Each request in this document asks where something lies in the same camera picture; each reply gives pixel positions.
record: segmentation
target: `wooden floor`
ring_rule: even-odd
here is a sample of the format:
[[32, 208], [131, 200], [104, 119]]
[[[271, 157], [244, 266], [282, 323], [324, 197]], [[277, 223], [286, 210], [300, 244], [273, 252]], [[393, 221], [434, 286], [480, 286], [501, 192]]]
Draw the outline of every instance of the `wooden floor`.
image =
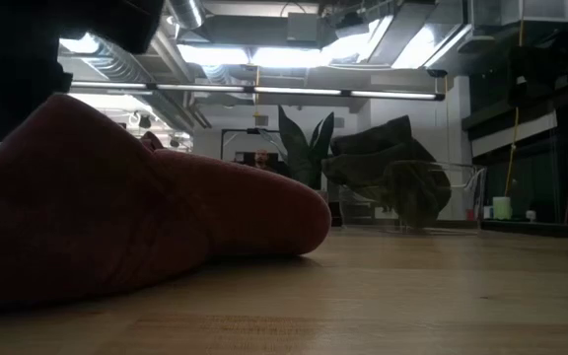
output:
[[568, 355], [568, 240], [334, 231], [304, 258], [0, 316], [0, 354]]

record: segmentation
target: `plant leaf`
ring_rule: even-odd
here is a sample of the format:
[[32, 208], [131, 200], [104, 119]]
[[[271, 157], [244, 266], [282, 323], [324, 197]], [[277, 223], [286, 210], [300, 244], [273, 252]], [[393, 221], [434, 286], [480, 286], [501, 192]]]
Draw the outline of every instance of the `plant leaf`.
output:
[[311, 149], [306, 142], [306, 136], [302, 129], [293, 122], [279, 106], [279, 129], [282, 143], [288, 152], [288, 167], [291, 176], [309, 186], [312, 182], [313, 164], [309, 159]]
[[320, 137], [320, 127], [321, 124], [323, 123], [323, 119], [317, 124], [317, 127], [315, 127], [315, 130], [313, 131], [313, 137], [311, 137], [311, 150], [313, 150], [313, 147], [315, 147], [315, 143], [317, 143], [317, 138]]
[[322, 159], [327, 158], [327, 149], [330, 146], [332, 133], [334, 133], [334, 112], [329, 114], [323, 121], [323, 126], [321, 127], [319, 138], [317, 139], [317, 143], [311, 151], [312, 159], [314, 161], [318, 161], [319, 164]]
[[278, 144], [278, 142], [275, 140], [275, 138], [264, 128], [257, 128], [257, 131], [260, 133], [262, 139], [271, 143], [275, 146], [275, 148], [277, 148], [277, 151], [280, 153], [280, 156], [282, 156], [284, 162], [288, 164], [288, 154], [286, 153], [286, 149], [282, 148], [280, 144]]

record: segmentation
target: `person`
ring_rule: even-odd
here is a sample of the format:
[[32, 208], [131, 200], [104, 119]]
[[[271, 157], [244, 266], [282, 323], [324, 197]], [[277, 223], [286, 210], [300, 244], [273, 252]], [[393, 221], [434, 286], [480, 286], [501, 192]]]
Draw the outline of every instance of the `person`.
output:
[[255, 167], [267, 172], [277, 173], [273, 168], [266, 165], [268, 162], [268, 152], [264, 149], [258, 149], [255, 151]]

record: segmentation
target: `green leaf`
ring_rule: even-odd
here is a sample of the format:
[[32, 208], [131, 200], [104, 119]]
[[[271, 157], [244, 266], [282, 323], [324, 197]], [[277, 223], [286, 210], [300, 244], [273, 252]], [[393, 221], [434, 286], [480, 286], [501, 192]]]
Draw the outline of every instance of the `green leaf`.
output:
[[321, 124], [323, 123], [323, 119], [317, 124], [317, 127], [315, 127], [315, 130], [313, 131], [313, 137], [311, 137], [311, 150], [313, 149], [313, 147], [315, 147], [315, 143], [317, 142], [317, 138], [320, 137], [320, 127]]
[[278, 144], [278, 142], [275, 140], [275, 138], [269, 132], [267, 132], [264, 128], [257, 128], [257, 131], [260, 133], [260, 136], [265, 141], [271, 143], [272, 145], [275, 146], [275, 148], [277, 148], [277, 151], [280, 153], [280, 156], [282, 156], [282, 159], [284, 160], [284, 162], [288, 164], [288, 154], [286, 153], [286, 149], [282, 148]]
[[317, 139], [317, 143], [315, 144], [315, 146], [313, 146], [311, 151], [311, 158], [314, 161], [320, 162], [322, 159], [327, 158], [327, 149], [330, 146], [332, 133], [334, 133], [334, 112], [329, 114], [323, 121], [319, 138]]
[[313, 180], [313, 164], [309, 159], [311, 149], [306, 142], [306, 136], [302, 129], [286, 115], [282, 106], [278, 108], [280, 137], [288, 152], [288, 167], [291, 170], [291, 176], [309, 186]]

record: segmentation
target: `wooden table surface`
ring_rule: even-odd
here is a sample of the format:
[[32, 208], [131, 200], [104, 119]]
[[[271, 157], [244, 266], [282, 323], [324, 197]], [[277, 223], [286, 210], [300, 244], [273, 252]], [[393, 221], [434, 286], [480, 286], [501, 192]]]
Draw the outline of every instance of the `wooden table surface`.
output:
[[568, 355], [568, 240], [337, 230], [303, 258], [2, 315], [0, 354]]

